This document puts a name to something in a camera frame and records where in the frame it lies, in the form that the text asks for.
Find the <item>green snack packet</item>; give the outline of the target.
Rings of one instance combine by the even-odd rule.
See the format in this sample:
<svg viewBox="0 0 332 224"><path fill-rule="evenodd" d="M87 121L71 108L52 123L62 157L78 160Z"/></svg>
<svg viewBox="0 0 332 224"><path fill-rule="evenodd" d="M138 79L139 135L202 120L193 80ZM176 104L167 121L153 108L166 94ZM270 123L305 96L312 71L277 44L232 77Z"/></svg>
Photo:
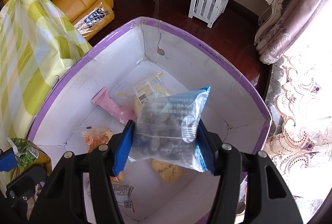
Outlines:
<svg viewBox="0 0 332 224"><path fill-rule="evenodd" d="M21 171L25 171L33 165L41 165L47 173L52 172L51 158L38 146L23 138L7 138L11 145L17 166Z"/></svg>

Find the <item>white orange striped packet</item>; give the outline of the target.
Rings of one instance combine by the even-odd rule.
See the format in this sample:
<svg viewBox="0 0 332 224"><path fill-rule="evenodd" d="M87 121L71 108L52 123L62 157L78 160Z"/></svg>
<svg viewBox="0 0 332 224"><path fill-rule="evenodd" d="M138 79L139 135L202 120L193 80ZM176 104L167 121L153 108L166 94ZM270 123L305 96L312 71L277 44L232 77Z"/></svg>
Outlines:
<svg viewBox="0 0 332 224"><path fill-rule="evenodd" d="M121 171L119 175L115 177L111 176L110 179L118 206L134 212L134 205L131 198L134 187L125 179L124 172Z"/></svg>

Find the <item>orange bread snack bag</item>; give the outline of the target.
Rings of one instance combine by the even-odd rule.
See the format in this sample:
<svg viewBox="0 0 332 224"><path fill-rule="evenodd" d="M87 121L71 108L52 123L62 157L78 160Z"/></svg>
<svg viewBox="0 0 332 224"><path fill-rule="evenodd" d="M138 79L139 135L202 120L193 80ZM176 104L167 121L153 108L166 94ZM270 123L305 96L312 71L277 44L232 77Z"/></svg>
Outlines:
<svg viewBox="0 0 332 224"><path fill-rule="evenodd" d="M113 136L113 132L103 126L80 126L73 128L72 132L80 137L88 153L102 144L107 144Z"/></svg>

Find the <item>pink purple snack packet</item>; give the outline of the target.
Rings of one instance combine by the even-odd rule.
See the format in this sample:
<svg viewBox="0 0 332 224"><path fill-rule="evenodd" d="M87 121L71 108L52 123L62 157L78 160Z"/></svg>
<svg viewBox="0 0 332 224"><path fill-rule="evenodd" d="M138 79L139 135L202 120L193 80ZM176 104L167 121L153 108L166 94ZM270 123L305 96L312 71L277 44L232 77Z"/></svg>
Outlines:
<svg viewBox="0 0 332 224"><path fill-rule="evenodd" d="M135 121L137 118L133 109L117 104L109 96L109 92L106 87L99 90L99 92L91 99L91 102L102 107L124 126L128 123L128 121Z"/></svg>

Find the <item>blue edged clear snack bag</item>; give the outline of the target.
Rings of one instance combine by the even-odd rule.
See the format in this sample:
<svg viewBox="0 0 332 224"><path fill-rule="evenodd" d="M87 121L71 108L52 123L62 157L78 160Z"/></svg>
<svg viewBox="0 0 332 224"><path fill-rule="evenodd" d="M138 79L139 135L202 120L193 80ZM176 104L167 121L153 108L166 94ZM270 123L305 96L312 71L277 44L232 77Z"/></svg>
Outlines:
<svg viewBox="0 0 332 224"><path fill-rule="evenodd" d="M203 87L145 101L135 123L133 139L143 133L162 134L171 139L172 152L160 153L161 161L206 172L197 131L209 93L210 87Z"/></svg>

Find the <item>purple white storage box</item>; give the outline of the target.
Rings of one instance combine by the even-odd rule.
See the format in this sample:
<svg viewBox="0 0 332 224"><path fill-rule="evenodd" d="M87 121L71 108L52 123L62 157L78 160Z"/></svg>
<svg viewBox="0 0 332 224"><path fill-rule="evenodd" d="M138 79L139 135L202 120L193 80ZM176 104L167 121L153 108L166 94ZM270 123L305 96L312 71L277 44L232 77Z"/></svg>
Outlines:
<svg viewBox="0 0 332 224"><path fill-rule="evenodd" d="M126 150L126 223L206 223L219 177L199 146L201 125L237 150L261 150L271 115L253 85L206 43L166 22L139 17L113 31L56 83L28 137L56 165L88 151L86 127L121 133L103 98L132 113Z"/></svg>

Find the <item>round cake clear bag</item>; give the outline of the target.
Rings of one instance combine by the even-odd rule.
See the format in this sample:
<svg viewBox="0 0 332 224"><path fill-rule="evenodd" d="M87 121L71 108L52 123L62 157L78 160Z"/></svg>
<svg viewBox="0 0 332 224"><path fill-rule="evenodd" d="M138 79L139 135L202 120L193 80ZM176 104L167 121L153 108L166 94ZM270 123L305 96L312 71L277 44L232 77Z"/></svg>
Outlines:
<svg viewBox="0 0 332 224"><path fill-rule="evenodd" d="M126 83L122 83L117 88L116 99L126 108L132 109L135 116L138 117L145 101L172 94L162 81L163 76L163 72L158 72L131 87ZM183 175L182 168L161 161L159 156L160 153L167 155L171 152L172 143L170 138L159 133L143 133L134 136L128 160L131 162L146 160L154 172L165 182L176 182Z"/></svg>

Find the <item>green checkered tablecloth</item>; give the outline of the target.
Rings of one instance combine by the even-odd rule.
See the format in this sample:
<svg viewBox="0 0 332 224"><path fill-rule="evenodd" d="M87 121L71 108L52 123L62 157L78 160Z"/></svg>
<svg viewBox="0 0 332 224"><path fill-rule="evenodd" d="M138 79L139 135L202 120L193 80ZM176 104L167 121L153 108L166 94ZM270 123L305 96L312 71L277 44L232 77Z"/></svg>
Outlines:
<svg viewBox="0 0 332 224"><path fill-rule="evenodd" d="M91 50L50 0L9 0L1 9L1 149L26 138L57 80Z"/></svg>

